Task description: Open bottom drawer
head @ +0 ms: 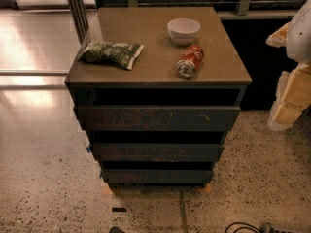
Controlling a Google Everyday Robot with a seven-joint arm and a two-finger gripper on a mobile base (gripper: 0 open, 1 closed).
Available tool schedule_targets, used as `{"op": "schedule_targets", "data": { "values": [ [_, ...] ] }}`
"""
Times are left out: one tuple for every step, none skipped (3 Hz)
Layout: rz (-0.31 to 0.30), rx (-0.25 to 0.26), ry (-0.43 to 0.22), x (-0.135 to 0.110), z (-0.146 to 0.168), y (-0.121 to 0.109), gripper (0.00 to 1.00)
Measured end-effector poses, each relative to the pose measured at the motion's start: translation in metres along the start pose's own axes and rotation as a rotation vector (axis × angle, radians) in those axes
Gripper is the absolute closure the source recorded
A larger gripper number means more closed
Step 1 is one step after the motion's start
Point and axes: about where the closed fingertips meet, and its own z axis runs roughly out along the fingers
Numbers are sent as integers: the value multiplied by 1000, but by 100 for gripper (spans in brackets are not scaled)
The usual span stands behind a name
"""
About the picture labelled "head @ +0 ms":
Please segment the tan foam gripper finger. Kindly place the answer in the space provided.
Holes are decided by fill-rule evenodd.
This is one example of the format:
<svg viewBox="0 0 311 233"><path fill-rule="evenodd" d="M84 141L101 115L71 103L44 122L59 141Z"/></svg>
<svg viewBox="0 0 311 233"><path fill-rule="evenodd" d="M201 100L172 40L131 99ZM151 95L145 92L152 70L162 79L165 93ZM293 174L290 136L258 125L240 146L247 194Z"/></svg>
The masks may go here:
<svg viewBox="0 0 311 233"><path fill-rule="evenodd" d="M311 105L311 66L298 64L289 73L282 102L289 109L289 123L293 125Z"/></svg>
<svg viewBox="0 0 311 233"><path fill-rule="evenodd" d="M266 39L266 43L271 47L284 47L287 44L289 26L289 23L284 24Z"/></svg>

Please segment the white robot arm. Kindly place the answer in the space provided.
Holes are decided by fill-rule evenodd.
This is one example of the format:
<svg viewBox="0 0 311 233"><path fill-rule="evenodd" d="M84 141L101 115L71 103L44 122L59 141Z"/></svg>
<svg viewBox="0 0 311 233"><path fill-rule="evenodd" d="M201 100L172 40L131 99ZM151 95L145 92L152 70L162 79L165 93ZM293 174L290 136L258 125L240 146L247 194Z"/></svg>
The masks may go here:
<svg viewBox="0 0 311 233"><path fill-rule="evenodd" d="M268 120L268 127L284 131L292 127L311 105L311 0L292 20L271 34L266 43L271 47L285 47L287 57L298 63L290 72L279 77Z"/></svg>

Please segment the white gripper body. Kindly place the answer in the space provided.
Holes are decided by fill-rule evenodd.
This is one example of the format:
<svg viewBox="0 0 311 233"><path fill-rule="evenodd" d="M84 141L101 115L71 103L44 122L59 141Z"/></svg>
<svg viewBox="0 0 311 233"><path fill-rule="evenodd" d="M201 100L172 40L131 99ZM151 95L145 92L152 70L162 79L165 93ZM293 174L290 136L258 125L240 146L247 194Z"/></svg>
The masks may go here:
<svg viewBox="0 0 311 233"><path fill-rule="evenodd" d="M283 71L277 83L276 100L272 104L267 122L268 127L273 131L285 131L292 126L289 123L289 109L282 102L289 76L289 72Z"/></svg>

